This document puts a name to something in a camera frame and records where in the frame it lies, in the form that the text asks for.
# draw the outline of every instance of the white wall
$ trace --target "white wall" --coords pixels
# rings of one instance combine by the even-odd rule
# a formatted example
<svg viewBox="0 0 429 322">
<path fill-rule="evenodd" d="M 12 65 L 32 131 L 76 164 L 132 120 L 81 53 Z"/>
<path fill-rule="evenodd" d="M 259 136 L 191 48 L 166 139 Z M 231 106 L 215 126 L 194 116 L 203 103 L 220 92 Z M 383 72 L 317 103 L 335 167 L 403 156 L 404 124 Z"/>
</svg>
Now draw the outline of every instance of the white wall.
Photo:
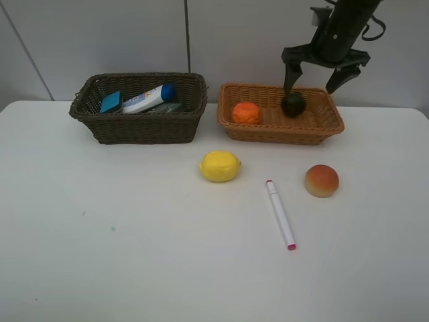
<svg viewBox="0 0 429 322">
<path fill-rule="evenodd" d="M 323 0 L 188 0 L 192 70 L 210 85 L 210 101 L 217 100 L 225 82 L 282 85 L 285 46 L 310 42 L 310 6 Z M 372 59 L 359 78 L 335 93 L 339 105 L 429 106 L 429 3 L 422 0 L 383 1 L 376 16 L 387 32 L 376 42 L 358 41 Z M 371 33 L 379 32 L 374 25 Z M 297 85 L 324 87 L 332 70 L 302 64 Z"/>
<path fill-rule="evenodd" d="M 94 74 L 188 71 L 183 1 L 3 3 L 55 100 Z"/>
<path fill-rule="evenodd" d="M 24 99 L 49 100 L 49 94 L 0 8 L 0 111 Z"/>
</svg>

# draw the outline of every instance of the black cable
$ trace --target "black cable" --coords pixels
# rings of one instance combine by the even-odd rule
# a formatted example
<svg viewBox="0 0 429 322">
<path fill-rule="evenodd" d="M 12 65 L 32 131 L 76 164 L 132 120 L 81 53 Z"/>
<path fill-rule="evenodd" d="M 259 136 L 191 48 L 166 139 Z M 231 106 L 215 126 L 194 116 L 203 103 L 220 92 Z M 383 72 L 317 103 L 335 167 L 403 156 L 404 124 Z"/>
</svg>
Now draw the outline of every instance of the black cable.
<svg viewBox="0 0 429 322">
<path fill-rule="evenodd" d="M 331 4 L 331 5 L 336 5 L 336 1 L 334 0 L 325 0 L 327 3 Z M 374 37 L 365 37 L 365 35 L 367 34 L 367 32 L 369 31 L 369 24 L 367 23 L 367 25 L 365 26 L 365 30 L 363 30 L 362 33 L 362 39 L 365 40 L 366 42 L 373 42 L 374 40 L 378 40 L 381 37 L 383 37 L 384 33 L 386 32 L 386 24 L 384 22 L 382 22 L 380 19 L 377 19 L 376 17 L 374 17 L 374 15 L 371 16 L 371 19 L 381 27 L 381 29 L 383 29 L 383 31 Z"/>
</svg>

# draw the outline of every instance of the toy fruit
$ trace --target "toy fruit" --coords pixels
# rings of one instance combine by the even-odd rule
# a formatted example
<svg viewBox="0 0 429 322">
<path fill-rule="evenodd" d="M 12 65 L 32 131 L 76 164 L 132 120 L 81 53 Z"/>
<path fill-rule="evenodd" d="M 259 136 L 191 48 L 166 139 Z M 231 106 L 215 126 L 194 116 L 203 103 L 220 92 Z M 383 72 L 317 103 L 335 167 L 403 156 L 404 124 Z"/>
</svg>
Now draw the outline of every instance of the toy fruit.
<svg viewBox="0 0 429 322">
<path fill-rule="evenodd" d="M 234 179 L 240 169 L 241 161 L 228 151 L 212 151 L 206 154 L 200 163 L 202 175 L 215 182 Z"/>
<path fill-rule="evenodd" d="M 259 124 L 261 109 L 255 103 L 238 103 L 233 109 L 233 121 L 238 124 Z"/>
</svg>

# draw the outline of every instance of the dark green fruit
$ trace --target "dark green fruit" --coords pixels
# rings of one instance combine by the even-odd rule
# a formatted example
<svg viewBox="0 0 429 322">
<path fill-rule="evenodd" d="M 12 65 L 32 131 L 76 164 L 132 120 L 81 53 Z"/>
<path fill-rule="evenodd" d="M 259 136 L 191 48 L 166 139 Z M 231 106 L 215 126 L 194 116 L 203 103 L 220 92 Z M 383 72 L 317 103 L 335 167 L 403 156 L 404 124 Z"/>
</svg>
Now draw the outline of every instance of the dark green fruit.
<svg viewBox="0 0 429 322">
<path fill-rule="evenodd" d="M 282 110 L 287 117 L 297 117 L 306 109 L 304 96 L 299 92 L 290 93 L 282 99 Z"/>
</svg>

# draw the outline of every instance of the light brown wicker basket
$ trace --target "light brown wicker basket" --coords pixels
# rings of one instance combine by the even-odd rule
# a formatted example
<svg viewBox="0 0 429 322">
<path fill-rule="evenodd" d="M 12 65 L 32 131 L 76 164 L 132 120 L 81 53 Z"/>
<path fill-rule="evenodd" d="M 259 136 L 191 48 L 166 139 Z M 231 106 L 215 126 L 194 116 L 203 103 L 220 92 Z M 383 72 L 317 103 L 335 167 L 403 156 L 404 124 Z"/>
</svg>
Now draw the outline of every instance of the light brown wicker basket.
<svg viewBox="0 0 429 322">
<path fill-rule="evenodd" d="M 305 98 L 306 110 L 297 118 L 283 114 L 283 87 L 225 84 L 221 87 L 218 122 L 234 140 L 289 144 L 320 144 L 344 131 L 344 123 L 331 96 L 322 89 L 295 88 Z M 232 111 L 240 102 L 253 102 L 261 108 L 261 124 L 237 124 Z"/>
</svg>

